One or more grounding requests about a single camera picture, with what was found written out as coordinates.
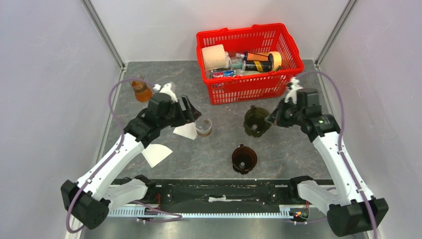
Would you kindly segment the white paper coffee filter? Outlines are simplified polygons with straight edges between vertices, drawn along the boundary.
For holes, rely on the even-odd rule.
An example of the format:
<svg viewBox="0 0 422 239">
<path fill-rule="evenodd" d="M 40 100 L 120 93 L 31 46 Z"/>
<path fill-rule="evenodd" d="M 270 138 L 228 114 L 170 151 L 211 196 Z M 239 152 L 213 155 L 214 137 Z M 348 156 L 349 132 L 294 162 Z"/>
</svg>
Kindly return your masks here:
<svg viewBox="0 0 422 239">
<path fill-rule="evenodd" d="M 194 122 L 176 127 L 173 130 L 173 133 L 191 140 L 197 138 L 196 125 Z"/>
</svg>

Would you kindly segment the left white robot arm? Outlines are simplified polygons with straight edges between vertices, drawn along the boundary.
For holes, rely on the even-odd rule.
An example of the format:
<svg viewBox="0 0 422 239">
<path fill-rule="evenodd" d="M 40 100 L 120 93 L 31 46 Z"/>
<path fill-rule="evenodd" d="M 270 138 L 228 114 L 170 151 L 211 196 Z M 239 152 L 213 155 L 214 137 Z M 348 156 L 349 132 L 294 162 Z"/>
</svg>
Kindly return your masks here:
<svg viewBox="0 0 422 239">
<path fill-rule="evenodd" d="M 194 108 L 187 96 L 178 100 L 170 93 L 155 93 L 147 108 L 129 121 L 123 134 L 109 152 L 76 182 L 65 181 L 61 186 L 63 203 L 68 214 L 90 230 L 98 227 L 109 212 L 135 200 L 151 203 L 156 190 L 146 178 L 136 177 L 111 189 L 110 185 L 127 164 L 142 154 L 151 167 L 168 157 L 172 150 L 153 141 L 167 127 L 187 129 L 192 134 L 195 121 L 202 113 Z"/>
</svg>

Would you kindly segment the green transparent dripper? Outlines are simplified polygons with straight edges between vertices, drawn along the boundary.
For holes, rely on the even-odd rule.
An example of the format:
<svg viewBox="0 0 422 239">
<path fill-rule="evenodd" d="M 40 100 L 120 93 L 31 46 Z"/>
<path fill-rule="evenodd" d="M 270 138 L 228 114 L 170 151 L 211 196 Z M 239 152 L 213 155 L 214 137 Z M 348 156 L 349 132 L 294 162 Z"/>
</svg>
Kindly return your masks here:
<svg viewBox="0 0 422 239">
<path fill-rule="evenodd" d="M 271 126 L 265 119 L 270 113 L 261 107 L 252 105 L 244 116 L 243 126 L 248 136 L 261 137 Z"/>
</svg>

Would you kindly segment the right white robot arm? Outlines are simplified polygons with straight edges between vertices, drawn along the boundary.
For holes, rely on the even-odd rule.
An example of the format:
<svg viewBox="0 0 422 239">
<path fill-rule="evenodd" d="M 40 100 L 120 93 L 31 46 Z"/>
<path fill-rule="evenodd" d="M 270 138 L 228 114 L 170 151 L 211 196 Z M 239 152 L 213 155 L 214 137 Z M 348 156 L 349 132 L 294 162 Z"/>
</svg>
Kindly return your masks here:
<svg viewBox="0 0 422 239">
<path fill-rule="evenodd" d="M 294 204 L 306 200 L 318 208 L 338 237 L 375 232 L 389 206 L 384 198 L 376 198 L 361 178 L 335 117 L 322 113 L 318 91 L 289 90 L 266 121 L 280 127 L 298 125 L 323 158 L 335 186 L 332 193 L 311 177 L 298 176 L 291 179 L 288 199 Z"/>
</svg>

